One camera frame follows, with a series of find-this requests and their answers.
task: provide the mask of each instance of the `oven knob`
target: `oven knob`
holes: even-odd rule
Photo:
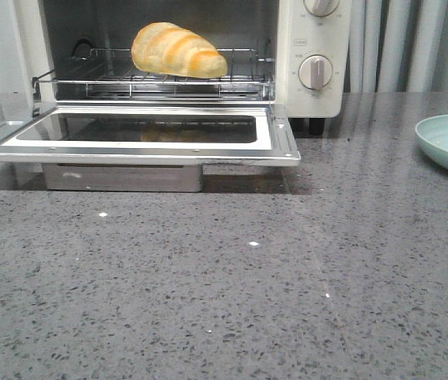
[[[339,0],[304,0],[306,9],[314,16],[325,17],[333,13]]]
[[[308,89],[323,89],[332,78],[333,67],[323,55],[311,55],[303,61],[298,75]]]

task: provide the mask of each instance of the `croissant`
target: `croissant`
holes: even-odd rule
[[[170,22],[142,28],[131,48],[132,61],[142,71],[181,77],[218,78],[226,75],[226,59],[214,45]]]

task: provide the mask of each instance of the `wire rack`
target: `wire rack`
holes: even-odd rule
[[[93,48],[86,57],[71,57],[32,80],[36,96],[40,85],[56,84],[58,100],[226,100],[267,101],[272,98],[274,59],[260,58],[255,49],[219,49],[228,62],[228,74],[197,79],[140,71],[130,49]]]

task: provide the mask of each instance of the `quartz countertop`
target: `quartz countertop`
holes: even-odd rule
[[[299,167],[211,166],[200,193],[0,163],[0,379],[448,379],[448,171],[414,132],[447,113],[346,95]]]

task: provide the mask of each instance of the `oven door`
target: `oven door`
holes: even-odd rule
[[[0,162],[293,166],[300,156],[278,105],[42,104],[0,125]]]

